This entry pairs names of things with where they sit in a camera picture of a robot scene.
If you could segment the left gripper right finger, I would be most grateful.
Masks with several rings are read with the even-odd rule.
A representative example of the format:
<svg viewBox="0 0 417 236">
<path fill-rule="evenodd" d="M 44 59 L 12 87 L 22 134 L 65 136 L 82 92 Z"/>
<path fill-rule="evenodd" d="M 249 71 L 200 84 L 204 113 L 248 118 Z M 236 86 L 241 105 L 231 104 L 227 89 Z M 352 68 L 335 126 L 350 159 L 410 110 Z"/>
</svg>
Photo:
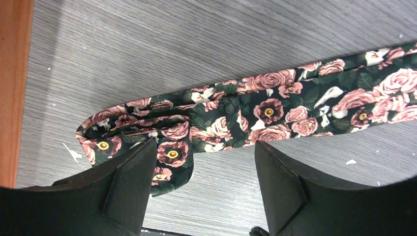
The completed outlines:
<svg viewBox="0 0 417 236">
<path fill-rule="evenodd" d="M 414 236 L 417 179 L 368 186 L 317 170 L 266 142 L 256 170 L 270 236 Z"/>
</svg>

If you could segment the black pink floral tie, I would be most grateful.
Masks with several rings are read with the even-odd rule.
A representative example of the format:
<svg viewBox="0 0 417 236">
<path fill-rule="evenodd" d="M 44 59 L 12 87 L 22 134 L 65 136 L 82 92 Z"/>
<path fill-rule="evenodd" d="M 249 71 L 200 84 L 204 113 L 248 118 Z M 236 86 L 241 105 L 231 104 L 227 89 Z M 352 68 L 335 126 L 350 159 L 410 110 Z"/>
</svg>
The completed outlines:
<svg viewBox="0 0 417 236">
<path fill-rule="evenodd" d="M 122 103 L 75 136 L 93 166 L 154 139 L 156 197 L 192 178 L 195 153 L 416 118 L 417 45 L 409 43 Z"/>
</svg>

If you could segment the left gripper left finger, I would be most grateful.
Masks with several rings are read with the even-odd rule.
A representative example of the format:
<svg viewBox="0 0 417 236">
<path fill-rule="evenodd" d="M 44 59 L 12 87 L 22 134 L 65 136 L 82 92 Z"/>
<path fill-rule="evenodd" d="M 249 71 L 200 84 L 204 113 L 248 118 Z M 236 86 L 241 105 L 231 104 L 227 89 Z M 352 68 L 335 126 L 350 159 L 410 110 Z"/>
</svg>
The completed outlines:
<svg viewBox="0 0 417 236">
<path fill-rule="evenodd" d="M 156 156 L 149 140 L 51 186 L 1 188 L 1 235 L 140 235 Z"/>
</svg>

